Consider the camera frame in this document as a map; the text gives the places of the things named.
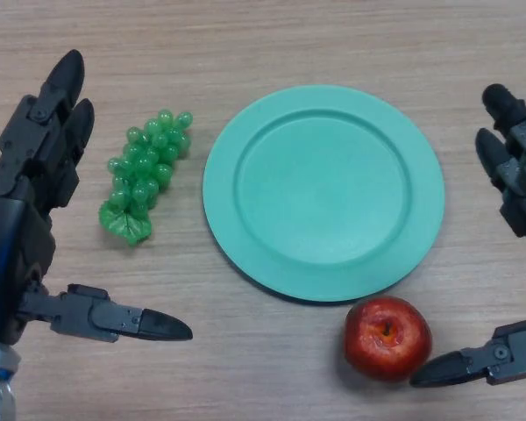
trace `plastic grapes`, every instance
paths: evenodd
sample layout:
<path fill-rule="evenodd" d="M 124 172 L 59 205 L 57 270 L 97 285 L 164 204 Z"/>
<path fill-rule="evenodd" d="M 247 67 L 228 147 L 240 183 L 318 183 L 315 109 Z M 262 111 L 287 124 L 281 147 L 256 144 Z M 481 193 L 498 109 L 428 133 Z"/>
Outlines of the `plastic grapes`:
<path fill-rule="evenodd" d="M 107 163 L 113 189 L 99 209 L 99 222 L 107 231 L 124 237 L 131 246 L 150 236 L 148 210 L 169 186 L 175 161 L 187 154 L 191 142 L 186 130 L 192 122 L 190 112 L 174 118 L 162 110 L 144 129 L 127 130 L 123 155 Z"/>

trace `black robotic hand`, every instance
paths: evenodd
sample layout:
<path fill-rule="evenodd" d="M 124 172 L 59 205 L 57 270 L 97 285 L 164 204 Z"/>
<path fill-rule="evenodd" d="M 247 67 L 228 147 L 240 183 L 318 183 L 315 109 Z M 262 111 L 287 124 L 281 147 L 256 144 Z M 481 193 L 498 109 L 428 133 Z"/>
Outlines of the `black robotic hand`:
<path fill-rule="evenodd" d="M 526 104 L 498 84 L 485 90 L 483 103 L 505 143 L 481 129 L 477 154 L 502 193 L 502 216 L 518 237 L 526 237 Z M 526 321 L 495 329 L 480 348 L 464 348 L 428 362 L 411 378 L 411 385 L 448 386 L 483 377 L 489 384 L 526 378 Z"/>
<path fill-rule="evenodd" d="M 68 335 L 114 342 L 184 340 L 182 321 L 113 303 L 106 291 L 70 285 L 49 296 L 42 285 L 55 249 L 52 208 L 68 205 L 76 166 L 94 125 L 88 99 L 78 104 L 82 55 L 72 50 L 54 67 L 38 97 L 25 96 L 0 136 L 0 344 L 15 344 L 31 320 Z"/>

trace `red apple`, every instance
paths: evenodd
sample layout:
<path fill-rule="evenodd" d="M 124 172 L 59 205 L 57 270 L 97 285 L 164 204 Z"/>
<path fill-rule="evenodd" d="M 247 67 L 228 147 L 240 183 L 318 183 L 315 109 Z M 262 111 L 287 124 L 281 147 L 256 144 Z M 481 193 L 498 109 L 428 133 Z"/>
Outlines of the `red apple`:
<path fill-rule="evenodd" d="M 347 314 L 345 358 L 370 378 L 401 382 L 425 363 L 431 349 L 427 322 L 401 298 L 378 296 Z"/>

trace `plate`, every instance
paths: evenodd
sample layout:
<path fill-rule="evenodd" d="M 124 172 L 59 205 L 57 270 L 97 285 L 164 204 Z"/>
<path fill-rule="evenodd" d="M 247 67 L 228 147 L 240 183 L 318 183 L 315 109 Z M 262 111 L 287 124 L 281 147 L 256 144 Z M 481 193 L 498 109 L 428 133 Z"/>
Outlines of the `plate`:
<path fill-rule="evenodd" d="M 442 170 L 421 131 L 355 89 L 300 86 L 241 111 L 204 171 L 214 237 L 285 296 L 348 301 L 407 275 L 444 215 Z"/>

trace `table surface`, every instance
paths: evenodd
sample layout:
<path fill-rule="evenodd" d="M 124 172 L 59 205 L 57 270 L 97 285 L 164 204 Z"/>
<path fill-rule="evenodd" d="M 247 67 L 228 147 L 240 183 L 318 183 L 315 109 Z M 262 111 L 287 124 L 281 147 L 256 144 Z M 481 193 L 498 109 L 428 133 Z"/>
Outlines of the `table surface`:
<path fill-rule="evenodd" d="M 195 339 L 112 345 L 33 323 L 16 347 L 18 419 L 526 420 L 526 380 L 428 390 L 362 380 L 340 358 L 348 305 L 254 288 L 218 251 L 201 200 L 215 138 L 251 101 L 304 83 L 368 91 L 423 130 L 447 186 L 437 243 L 389 293 L 428 319 L 435 355 L 526 319 L 526 239 L 501 219 L 473 146 L 491 123 L 480 104 L 489 83 L 526 98 L 526 0 L 0 0 L 0 132 L 70 48 L 85 57 L 96 126 L 80 187 L 53 212 L 46 285 L 106 288 L 184 319 Z M 193 145 L 152 212 L 155 235 L 130 250 L 97 223 L 105 162 L 127 127 L 165 107 L 194 113 Z"/>

